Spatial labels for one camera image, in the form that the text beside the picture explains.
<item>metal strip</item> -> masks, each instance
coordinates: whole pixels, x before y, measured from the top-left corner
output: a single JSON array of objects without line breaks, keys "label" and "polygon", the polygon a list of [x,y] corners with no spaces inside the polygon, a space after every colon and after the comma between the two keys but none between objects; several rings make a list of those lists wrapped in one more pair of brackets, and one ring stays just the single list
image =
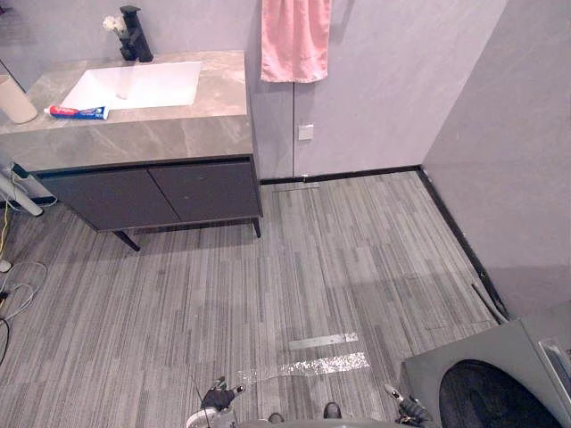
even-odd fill
[{"label": "metal strip", "polygon": [[305,348],[316,348],[318,346],[334,345],[336,343],[356,342],[359,336],[356,333],[332,334],[330,336],[311,337],[300,341],[289,342],[289,350],[303,350]]}]

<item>cup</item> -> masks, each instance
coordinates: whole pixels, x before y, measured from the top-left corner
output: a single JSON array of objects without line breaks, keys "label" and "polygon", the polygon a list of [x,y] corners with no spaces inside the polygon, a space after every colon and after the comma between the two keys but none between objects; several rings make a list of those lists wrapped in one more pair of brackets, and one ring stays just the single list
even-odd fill
[{"label": "cup", "polygon": [[0,109],[15,123],[28,122],[37,116],[34,104],[8,74],[0,74]]}]

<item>wall switch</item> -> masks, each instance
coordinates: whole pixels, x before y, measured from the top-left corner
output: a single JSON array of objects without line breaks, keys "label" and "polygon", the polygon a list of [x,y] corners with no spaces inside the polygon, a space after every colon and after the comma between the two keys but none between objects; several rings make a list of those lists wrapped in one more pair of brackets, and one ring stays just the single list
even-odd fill
[{"label": "wall switch", "polygon": [[297,139],[299,141],[312,140],[313,139],[313,124],[300,125],[297,127]]}]

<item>black faucet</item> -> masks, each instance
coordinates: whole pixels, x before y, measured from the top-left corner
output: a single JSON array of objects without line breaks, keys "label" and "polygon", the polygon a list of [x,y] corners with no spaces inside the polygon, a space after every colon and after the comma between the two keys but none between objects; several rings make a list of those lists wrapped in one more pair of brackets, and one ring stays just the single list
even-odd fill
[{"label": "black faucet", "polygon": [[120,7],[120,11],[123,13],[123,20],[127,26],[127,35],[119,37],[123,44],[120,50],[125,61],[134,61],[137,58],[140,62],[151,62],[153,60],[153,54],[146,43],[143,28],[137,18],[137,11],[140,10],[140,8],[130,5]]}]

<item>shoe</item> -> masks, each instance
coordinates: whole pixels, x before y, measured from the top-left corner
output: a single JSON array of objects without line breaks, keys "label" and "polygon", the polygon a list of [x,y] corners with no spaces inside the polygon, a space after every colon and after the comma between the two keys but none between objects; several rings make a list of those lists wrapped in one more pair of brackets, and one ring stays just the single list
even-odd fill
[{"label": "shoe", "polygon": [[269,418],[268,418],[268,422],[271,424],[281,424],[282,422],[285,422],[286,420],[284,419],[283,416],[281,416],[279,413],[272,413]]},{"label": "shoe", "polygon": [[324,419],[341,419],[341,408],[334,401],[330,401],[323,409]]}]

